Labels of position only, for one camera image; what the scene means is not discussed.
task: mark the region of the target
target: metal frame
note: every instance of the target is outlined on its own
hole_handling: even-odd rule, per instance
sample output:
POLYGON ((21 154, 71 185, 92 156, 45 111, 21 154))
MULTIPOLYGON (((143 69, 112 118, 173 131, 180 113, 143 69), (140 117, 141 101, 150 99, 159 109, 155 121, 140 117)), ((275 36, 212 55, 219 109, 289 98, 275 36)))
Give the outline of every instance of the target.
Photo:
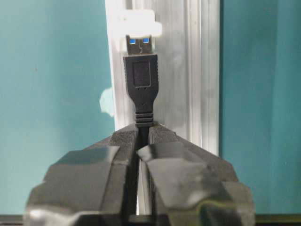
POLYGON ((113 41, 120 9, 153 9, 163 25, 155 40, 159 95, 154 117, 178 135, 218 155, 220 0, 106 0, 115 129, 134 121, 122 53, 113 41))

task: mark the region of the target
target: teal wall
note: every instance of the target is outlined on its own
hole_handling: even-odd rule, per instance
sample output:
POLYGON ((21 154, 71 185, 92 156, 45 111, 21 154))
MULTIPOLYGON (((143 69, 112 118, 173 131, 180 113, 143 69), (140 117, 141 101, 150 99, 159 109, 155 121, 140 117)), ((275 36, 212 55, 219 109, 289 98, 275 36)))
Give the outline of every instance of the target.
POLYGON ((0 214, 22 213, 50 164, 113 132, 109 87, 104 0, 1 1, 0 214))
POLYGON ((221 155, 257 213, 301 213, 301 1, 221 10, 221 155))

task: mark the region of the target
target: usb connector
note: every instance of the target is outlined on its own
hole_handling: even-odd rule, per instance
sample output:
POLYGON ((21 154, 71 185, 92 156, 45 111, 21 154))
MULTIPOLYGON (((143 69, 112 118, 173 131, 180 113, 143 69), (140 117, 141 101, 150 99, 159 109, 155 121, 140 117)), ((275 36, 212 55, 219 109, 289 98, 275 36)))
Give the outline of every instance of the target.
POLYGON ((135 104, 138 127, 153 125, 153 104, 158 94, 158 56, 152 52, 151 36, 132 39, 126 36, 127 56, 123 57, 127 94, 135 104))
POLYGON ((130 38, 129 35, 127 35, 126 39, 127 39, 127 53, 129 55, 152 53, 151 36, 140 38, 140 39, 133 39, 130 38))

